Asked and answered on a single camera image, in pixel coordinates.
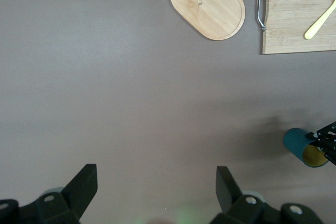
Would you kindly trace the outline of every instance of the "metal handle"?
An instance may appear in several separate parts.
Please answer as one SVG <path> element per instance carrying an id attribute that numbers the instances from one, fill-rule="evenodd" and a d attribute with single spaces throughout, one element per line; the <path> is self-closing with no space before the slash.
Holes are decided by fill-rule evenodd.
<path id="1" fill-rule="evenodd" d="M 259 24 L 261 25 L 262 31 L 265 31 L 266 27 L 265 27 L 264 23 L 260 19 L 260 0 L 258 0 L 258 13 L 257 13 L 257 17 L 258 17 Z"/>

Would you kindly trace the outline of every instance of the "wooden utensil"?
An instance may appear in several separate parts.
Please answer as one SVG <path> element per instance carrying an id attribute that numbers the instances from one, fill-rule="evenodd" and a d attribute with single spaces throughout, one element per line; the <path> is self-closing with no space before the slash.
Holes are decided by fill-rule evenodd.
<path id="1" fill-rule="evenodd" d="M 320 30 L 321 26 L 326 22 L 330 14 L 336 9 L 336 0 L 334 3 L 322 14 L 318 20 L 306 31 L 304 34 L 305 39 L 311 39 Z"/>

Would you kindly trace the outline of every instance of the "rectangular wooden tray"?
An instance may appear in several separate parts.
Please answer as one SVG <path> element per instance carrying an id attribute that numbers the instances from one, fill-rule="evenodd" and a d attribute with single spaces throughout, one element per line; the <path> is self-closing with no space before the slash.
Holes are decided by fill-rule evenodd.
<path id="1" fill-rule="evenodd" d="M 336 11 L 317 34 L 304 38 L 308 28 L 334 0 L 266 0 L 264 54 L 336 50 Z"/>

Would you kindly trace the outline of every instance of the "gray table surface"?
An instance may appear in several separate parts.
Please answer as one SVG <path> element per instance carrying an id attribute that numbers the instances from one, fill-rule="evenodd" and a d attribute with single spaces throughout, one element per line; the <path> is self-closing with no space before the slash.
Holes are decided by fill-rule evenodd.
<path id="1" fill-rule="evenodd" d="M 84 164 L 82 223 L 206 224 L 217 165 L 271 206 L 334 223 L 335 167 L 305 167 L 287 129 L 335 121 L 335 52 L 262 55 L 256 0 L 225 41 L 170 0 L 0 0 L 0 198 L 21 205 Z"/>

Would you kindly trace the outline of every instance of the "wooden cutting board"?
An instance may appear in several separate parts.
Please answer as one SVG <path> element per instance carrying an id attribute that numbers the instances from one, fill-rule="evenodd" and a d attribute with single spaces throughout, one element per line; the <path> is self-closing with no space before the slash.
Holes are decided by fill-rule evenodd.
<path id="1" fill-rule="evenodd" d="M 171 0 L 174 8 L 203 36 L 224 40 L 234 36 L 245 19 L 243 0 Z"/>
<path id="2" fill-rule="evenodd" d="M 316 35 L 305 32 L 334 0 L 266 0 L 264 54 L 336 50 L 336 10 Z"/>

